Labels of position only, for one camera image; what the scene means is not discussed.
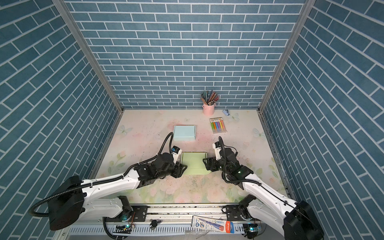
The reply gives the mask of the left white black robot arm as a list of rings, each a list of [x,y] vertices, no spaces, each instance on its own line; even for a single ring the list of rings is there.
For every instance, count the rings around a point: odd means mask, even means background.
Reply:
[[[180,178],[188,168],[178,161],[177,154],[163,153],[151,159],[131,165],[123,174],[101,179],[80,180],[79,176],[67,179],[51,196],[32,205],[29,215],[49,218],[50,229],[64,229],[91,214],[115,218],[122,212],[131,211],[129,201],[122,197],[122,206],[100,204],[103,197],[134,190],[153,184],[167,176]]]

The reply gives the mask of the light green paper box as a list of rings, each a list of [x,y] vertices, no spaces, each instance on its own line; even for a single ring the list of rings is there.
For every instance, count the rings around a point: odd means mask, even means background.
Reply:
[[[183,176],[188,175],[208,175],[210,171],[206,169],[203,159],[207,158],[207,153],[203,152],[184,152],[182,153],[181,164],[187,166]]]

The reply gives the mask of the light blue paper box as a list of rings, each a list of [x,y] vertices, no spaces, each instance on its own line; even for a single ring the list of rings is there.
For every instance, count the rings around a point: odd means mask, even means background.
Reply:
[[[196,139],[195,125],[175,125],[174,141],[194,141]]]

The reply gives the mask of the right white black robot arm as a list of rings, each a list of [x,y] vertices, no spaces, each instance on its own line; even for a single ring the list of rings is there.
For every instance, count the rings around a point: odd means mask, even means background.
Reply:
[[[213,144],[215,156],[203,160],[206,169],[221,171],[227,184],[248,195],[240,203],[248,218],[260,220],[279,232],[286,240],[322,240],[324,231],[312,207],[295,201],[264,183],[251,169],[241,165],[231,148]]]

